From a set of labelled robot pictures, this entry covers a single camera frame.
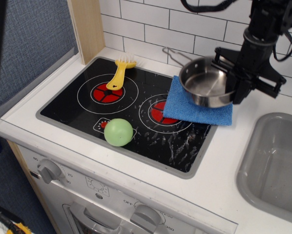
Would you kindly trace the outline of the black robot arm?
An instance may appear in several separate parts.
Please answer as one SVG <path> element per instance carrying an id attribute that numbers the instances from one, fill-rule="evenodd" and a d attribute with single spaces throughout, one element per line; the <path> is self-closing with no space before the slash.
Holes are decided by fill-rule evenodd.
<path id="1" fill-rule="evenodd" d="M 280 36 L 292 45 L 291 28 L 292 0 L 254 0 L 241 50 L 215 49 L 213 64 L 226 73 L 225 91 L 233 93 L 233 104 L 240 104 L 254 89 L 277 97 L 286 79 L 271 66 L 270 57 L 276 55 Z"/>

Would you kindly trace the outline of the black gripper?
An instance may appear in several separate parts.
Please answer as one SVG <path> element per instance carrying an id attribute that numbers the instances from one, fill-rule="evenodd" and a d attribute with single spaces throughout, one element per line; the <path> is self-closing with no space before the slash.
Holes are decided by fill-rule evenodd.
<path id="1" fill-rule="evenodd" d="M 240 104 L 251 90 L 275 98 L 286 79 L 270 64 L 271 46 L 244 42 L 240 51 L 215 48 L 212 64 L 226 73 L 225 93 L 235 91 L 233 104 Z"/>

